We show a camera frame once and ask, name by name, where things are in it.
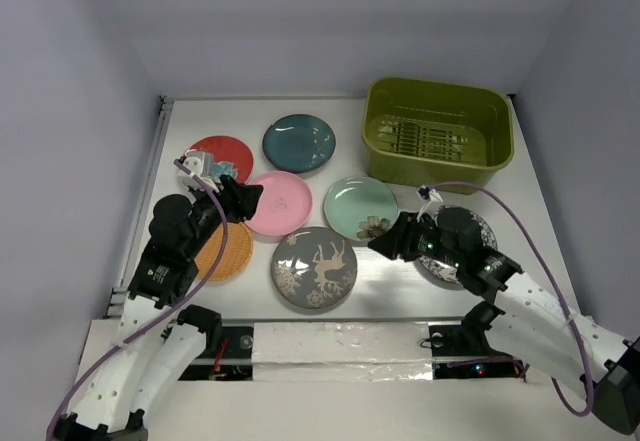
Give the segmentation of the pink plate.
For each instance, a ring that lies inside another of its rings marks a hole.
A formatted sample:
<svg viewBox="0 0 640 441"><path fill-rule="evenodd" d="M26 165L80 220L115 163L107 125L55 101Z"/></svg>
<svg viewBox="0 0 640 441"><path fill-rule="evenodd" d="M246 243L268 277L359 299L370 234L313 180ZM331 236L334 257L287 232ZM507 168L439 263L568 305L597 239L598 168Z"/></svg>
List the pink plate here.
<svg viewBox="0 0 640 441"><path fill-rule="evenodd" d="M256 212L246 222L255 233L284 236L308 220L313 196L301 177L285 171L272 171L257 176L249 185L263 188Z"/></svg>

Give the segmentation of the red plate with teal flower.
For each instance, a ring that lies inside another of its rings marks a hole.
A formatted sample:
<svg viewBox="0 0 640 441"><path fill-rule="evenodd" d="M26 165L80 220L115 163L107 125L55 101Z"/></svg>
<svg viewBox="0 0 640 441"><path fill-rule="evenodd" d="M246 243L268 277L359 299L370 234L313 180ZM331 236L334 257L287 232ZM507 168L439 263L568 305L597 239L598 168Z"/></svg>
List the red plate with teal flower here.
<svg viewBox="0 0 640 441"><path fill-rule="evenodd" d="M251 176L253 153L243 141L235 137L209 136L199 140L188 150L207 151L214 156L214 181L218 181L222 175L228 175L237 182L244 183Z"/></svg>

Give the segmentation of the blue white floral plate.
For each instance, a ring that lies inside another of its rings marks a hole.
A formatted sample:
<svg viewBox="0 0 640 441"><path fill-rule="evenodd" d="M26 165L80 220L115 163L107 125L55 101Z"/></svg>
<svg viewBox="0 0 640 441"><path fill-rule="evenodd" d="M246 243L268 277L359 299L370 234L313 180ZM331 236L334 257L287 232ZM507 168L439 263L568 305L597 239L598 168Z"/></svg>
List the blue white floral plate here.
<svg viewBox="0 0 640 441"><path fill-rule="evenodd" d="M498 249L496 236L489 224L477 213L463 207L445 205L438 209L434 215L434 221L439 223L439 219L443 214L450 216L451 214L463 214L464 220L471 219L479 229L482 246L491 249ZM419 263L424 270L432 277L443 282L458 284L457 268L450 261L440 261L429 257L422 256Z"/></svg>

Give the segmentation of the orange woven plate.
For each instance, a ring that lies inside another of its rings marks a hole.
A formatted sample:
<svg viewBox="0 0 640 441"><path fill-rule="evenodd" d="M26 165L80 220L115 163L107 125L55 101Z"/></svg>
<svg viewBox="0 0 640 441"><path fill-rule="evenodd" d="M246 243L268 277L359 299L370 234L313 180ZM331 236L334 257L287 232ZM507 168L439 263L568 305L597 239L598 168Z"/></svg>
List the orange woven plate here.
<svg viewBox="0 0 640 441"><path fill-rule="evenodd" d="M220 225L209 238L205 246L196 257L199 269L197 277L202 279L216 260L223 238L223 226ZM253 235L245 223L230 223L229 235L222 258L210 281L225 281L238 275L249 263L253 254Z"/></svg>

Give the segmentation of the mint green flower plate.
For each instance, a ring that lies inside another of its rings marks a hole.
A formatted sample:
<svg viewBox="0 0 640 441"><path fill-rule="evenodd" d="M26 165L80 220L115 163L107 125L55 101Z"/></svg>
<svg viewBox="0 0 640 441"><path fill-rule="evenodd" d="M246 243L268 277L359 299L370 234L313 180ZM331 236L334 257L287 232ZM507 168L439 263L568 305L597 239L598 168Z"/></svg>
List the mint green flower plate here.
<svg viewBox="0 0 640 441"><path fill-rule="evenodd" d="M323 211L335 232L352 241L368 243L393 226L399 208L385 183L367 176L351 176L329 188Z"/></svg>

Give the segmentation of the dark teal blossom plate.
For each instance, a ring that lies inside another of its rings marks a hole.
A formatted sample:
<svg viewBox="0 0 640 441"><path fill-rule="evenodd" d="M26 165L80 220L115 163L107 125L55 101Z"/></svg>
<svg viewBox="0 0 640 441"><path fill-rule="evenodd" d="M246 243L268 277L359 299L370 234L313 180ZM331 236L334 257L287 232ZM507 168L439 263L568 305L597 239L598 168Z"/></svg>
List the dark teal blossom plate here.
<svg viewBox="0 0 640 441"><path fill-rule="evenodd" d="M291 114L272 123L262 139L266 159L276 168L295 174L324 166L336 149L333 129L310 114Z"/></svg>

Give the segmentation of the grey deer plate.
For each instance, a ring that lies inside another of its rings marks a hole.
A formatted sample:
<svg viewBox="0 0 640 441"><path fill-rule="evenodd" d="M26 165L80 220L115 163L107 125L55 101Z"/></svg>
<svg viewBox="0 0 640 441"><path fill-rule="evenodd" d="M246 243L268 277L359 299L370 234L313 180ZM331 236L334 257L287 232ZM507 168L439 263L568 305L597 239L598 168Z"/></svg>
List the grey deer plate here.
<svg viewBox="0 0 640 441"><path fill-rule="evenodd" d="M356 284L358 261L349 240L324 227L285 236L271 259L271 279L291 305L326 310L341 303Z"/></svg>

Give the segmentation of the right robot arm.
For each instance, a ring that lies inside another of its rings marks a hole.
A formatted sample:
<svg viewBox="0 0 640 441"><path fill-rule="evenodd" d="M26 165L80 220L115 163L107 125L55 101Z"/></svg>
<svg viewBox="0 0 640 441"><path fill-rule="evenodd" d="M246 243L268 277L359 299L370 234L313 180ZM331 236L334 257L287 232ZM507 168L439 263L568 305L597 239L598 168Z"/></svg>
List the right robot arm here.
<svg viewBox="0 0 640 441"><path fill-rule="evenodd" d="M639 343L564 308L514 260L482 239L469 210L444 207L435 216L403 212L370 249L395 260L427 258L453 269L480 298L463 318L462 345L519 358L584 398L604 425L623 434L639 426Z"/></svg>

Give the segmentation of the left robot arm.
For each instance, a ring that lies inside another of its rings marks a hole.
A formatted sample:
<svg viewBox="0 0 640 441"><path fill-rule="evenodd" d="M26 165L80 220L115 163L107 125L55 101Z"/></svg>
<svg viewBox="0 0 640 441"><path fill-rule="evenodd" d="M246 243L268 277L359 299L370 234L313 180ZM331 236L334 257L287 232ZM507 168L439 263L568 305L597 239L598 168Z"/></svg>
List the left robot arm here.
<svg viewBox="0 0 640 441"><path fill-rule="evenodd" d="M87 388L77 403L62 401L47 439L147 439L149 419L181 374L219 349L220 314L191 301L205 283L196 257L213 234L227 238L230 224L253 217L263 188L227 175L213 185L190 178L200 192L156 202L110 348L75 383Z"/></svg>

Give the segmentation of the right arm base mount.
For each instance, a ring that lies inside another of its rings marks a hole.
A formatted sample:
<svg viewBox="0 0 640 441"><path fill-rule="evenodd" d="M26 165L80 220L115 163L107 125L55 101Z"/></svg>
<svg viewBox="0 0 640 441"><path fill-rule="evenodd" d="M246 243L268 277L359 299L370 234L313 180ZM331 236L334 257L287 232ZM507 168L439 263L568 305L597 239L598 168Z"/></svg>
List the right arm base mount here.
<svg viewBox="0 0 640 441"><path fill-rule="evenodd" d="M436 380L524 379L529 365L488 347L483 336L465 333L461 325L430 325L419 346L432 355Z"/></svg>

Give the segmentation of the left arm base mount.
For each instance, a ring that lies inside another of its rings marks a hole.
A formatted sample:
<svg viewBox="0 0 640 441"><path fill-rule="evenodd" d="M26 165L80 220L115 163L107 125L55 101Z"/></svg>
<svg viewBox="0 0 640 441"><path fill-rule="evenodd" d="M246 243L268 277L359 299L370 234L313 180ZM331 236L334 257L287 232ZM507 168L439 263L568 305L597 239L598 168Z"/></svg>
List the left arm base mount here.
<svg viewBox="0 0 640 441"><path fill-rule="evenodd" d="M217 347L207 348L185 369L180 381L250 381L253 379L254 328L224 326Z"/></svg>

